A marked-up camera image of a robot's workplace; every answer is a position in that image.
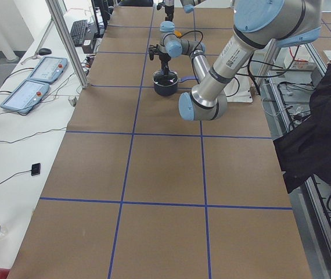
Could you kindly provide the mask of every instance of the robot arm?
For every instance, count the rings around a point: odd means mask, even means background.
[[[191,13],[194,10],[194,6],[204,1],[206,0],[181,0],[181,5],[184,7],[186,13]]]
[[[183,6],[202,1],[182,0]],[[179,99],[179,112],[185,120],[212,120],[226,110],[221,92],[257,49],[271,39],[278,47],[315,41],[321,31],[322,0],[240,0],[234,16],[234,35],[209,67],[199,56],[192,60],[203,78],[191,92]]]

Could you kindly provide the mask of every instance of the metal pole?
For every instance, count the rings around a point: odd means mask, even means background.
[[[265,59],[264,62],[265,63],[269,63],[269,64],[274,64],[276,58],[278,57],[280,48],[276,47],[276,40],[272,39],[269,43],[269,48],[268,51],[265,55]],[[270,65],[266,65],[266,64],[262,64],[257,75],[258,76],[266,76],[268,71],[270,71],[272,68],[272,66]],[[264,81],[263,78],[258,78],[257,79],[257,85],[258,87],[261,87],[262,82]]]
[[[51,13],[52,19],[55,22],[57,32],[59,33],[67,54],[69,55],[70,63],[73,65],[79,82],[82,88],[86,88],[88,86],[88,80],[85,76],[83,68],[81,67],[78,54],[75,51],[75,46],[73,44],[73,40],[70,37],[69,30],[67,29],[58,0],[45,0],[45,2],[48,5],[49,12]]]

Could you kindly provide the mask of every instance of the blue tape line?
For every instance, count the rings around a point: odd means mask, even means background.
[[[245,206],[245,205],[208,205],[209,208],[232,208],[232,209],[260,209],[260,210],[292,210],[281,206]]]
[[[124,132],[105,132],[105,131],[73,131],[68,130],[67,133],[77,134],[110,134],[110,135],[145,135],[154,137],[201,137],[201,135],[187,135],[187,134],[156,134],[156,133],[124,133]],[[235,136],[235,135],[203,135],[204,138],[241,138],[247,140],[272,140],[271,137],[248,137],[248,136]]]
[[[146,54],[144,52],[121,52],[121,51],[97,51],[97,53],[115,53],[115,54]]]
[[[141,86],[135,85],[97,85],[91,84],[92,87],[109,87],[109,88],[141,88]]]
[[[150,26],[153,25],[154,9],[155,9],[155,7],[153,7],[153,13],[152,13],[152,19],[151,19],[151,22],[150,22]],[[149,36],[147,38],[147,44],[146,44],[146,46],[149,45],[150,37],[151,37],[151,29],[149,30]],[[133,147],[134,132],[135,132],[135,129],[136,129],[138,109],[139,109],[139,103],[140,103],[141,91],[142,91],[142,85],[143,85],[143,77],[145,75],[146,61],[147,61],[147,54],[145,55],[145,59],[144,59],[144,63],[143,63],[142,77],[141,77],[141,83],[140,83],[141,86],[140,86],[140,90],[139,90],[139,94],[138,94],[136,114],[135,114],[135,121],[134,121],[133,129],[132,129],[131,145],[129,146],[128,160],[127,160],[127,166],[126,166],[126,169],[125,169],[125,176],[124,176],[124,182],[123,182],[123,190],[122,190],[121,199],[120,199],[121,203],[120,203],[120,207],[119,207],[118,220],[117,220],[117,225],[116,225],[116,229],[115,229],[115,236],[114,236],[114,242],[113,242],[113,250],[111,252],[110,267],[109,267],[109,272],[107,274],[107,279],[111,279],[111,273],[112,273],[112,270],[113,270],[114,256],[115,256],[115,250],[116,250],[116,242],[117,242],[117,238],[118,238],[118,231],[119,231],[119,225],[120,225],[120,219],[121,219],[121,211],[122,211],[122,208],[123,208],[123,200],[124,200],[124,194],[125,194],[125,187],[127,185],[129,163],[131,161],[131,153],[132,153],[132,147]]]
[[[248,205],[202,205],[197,203],[171,203],[171,202],[132,202],[132,201],[110,201],[101,199],[75,199],[75,198],[53,198],[48,196],[41,196],[39,198],[43,201],[55,202],[88,202],[88,203],[114,203],[123,205],[153,205],[153,206],[180,206],[191,208],[231,208],[231,209],[258,209],[258,210],[292,210],[289,207],[280,206],[248,206]]]
[[[66,133],[76,133],[76,134],[103,134],[103,135],[132,135],[132,133],[122,133],[122,132],[98,132],[98,131],[66,131]]]
[[[47,196],[41,196],[43,201],[59,201],[59,202],[89,202],[89,203],[115,203],[120,204],[120,201],[106,201],[99,199],[69,199],[69,198],[50,198]]]
[[[204,138],[243,138],[243,139],[253,139],[253,140],[272,140],[271,137],[255,137],[246,135],[203,135]]]
[[[192,204],[192,203],[169,203],[169,202],[130,202],[124,201],[125,205],[153,205],[153,206],[181,206],[190,208],[203,208],[204,205]]]
[[[204,188],[204,215],[206,217],[208,278],[212,279],[210,227],[209,227],[209,218],[208,218],[208,196],[207,196],[206,164],[205,164],[205,160],[204,160],[203,123],[201,121],[199,122],[199,126],[200,126],[200,146],[201,146],[201,152],[202,152],[202,171],[203,171],[203,188]]]

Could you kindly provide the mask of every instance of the grid line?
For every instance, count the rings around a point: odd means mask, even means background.
[[[110,201],[100,199],[75,199],[75,198],[53,198],[42,196],[42,201],[54,202],[87,202],[87,203],[113,203],[117,205],[151,205],[151,206],[175,206],[185,208],[230,208],[230,209],[252,209],[252,210],[292,210],[286,206],[249,206],[249,205],[209,205],[198,203],[169,203],[169,202],[135,202],[135,201]]]
[[[152,19],[151,19],[151,22],[150,22],[150,26],[153,24],[154,9],[155,8],[153,7]],[[136,122],[137,122],[137,116],[138,116],[139,103],[140,103],[140,99],[141,99],[143,77],[145,75],[145,67],[146,67],[146,61],[147,61],[147,46],[149,45],[150,37],[151,37],[151,28],[149,29],[149,35],[148,35],[148,38],[147,38],[146,51],[145,51],[145,59],[144,59],[144,62],[143,62],[142,77],[141,77],[141,83],[140,83],[141,86],[139,88],[139,94],[138,94],[138,100],[137,100],[135,120],[134,120],[134,123],[133,123],[133,129],[132,129],[131,144],[129,146],[128,160],[127,160],[127,166],[126,166],[126,169],[125,169],[125,176],[124,176],[124,181],[123,181],[123,190],[122,190],[122,193],[121,193],[119,213],[118,213],[117,225],[116,225],[115,236],[114,236],[114,241],[113,241],[113,250],[111,252],[110,266],[109,266],[109,271],[108,271],[108,274],[107,274],[107,279],[111,279],[111,273],[113,271],[113,264],[114,264],[115,250],[116,250],[116,242],[117,242],[117,239],[118,239],[118,232],[119,232],[119,226],[120,226],[121,212],[122,212],[122,209],[123,209],[125,187],[126,187],[126,184],[127,184],[129,164],[130,164],[130,161],[131,161],[131,153],[132,153],[133,141],[134,141],[134,137],[135,137],[135,129],[136,129]]]
[[[105,131],[73,131],[69,130],[66,133],[76,133],[76,134],[110,134],[110,135],[142,135],[151,137],[194,137],[199,138],[201,135],[187,135],[187,134],[152,134],[152,133],[124,133],[124,132],[105,132]],[[239,138],[246,140],[272,140],[271,137],[255,137],[246,135],[203,135],[204,138]]]
[[[194,30],[196,30],[195,13],[193,13]],[[206,245],[207,245],[207,266],[208,266],[208,279],[212,279],[212,267],[211,267],[211,245],[210,245],[210,228],[208,218],[208,197],[207,197],[207,181],[206,181],[206,164],[204,160],[204,142],[203,142],[203,124],[199,121],[200,131],[200,151],[202,155],[202,172],[203,172],[203,191],[204,191],[204,215],[206,218]]]

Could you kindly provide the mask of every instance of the black jacket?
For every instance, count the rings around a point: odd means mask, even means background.
[[[316,174],[331,184],[331,64],[310,97],[311,116],[274,141],[287,191]]]

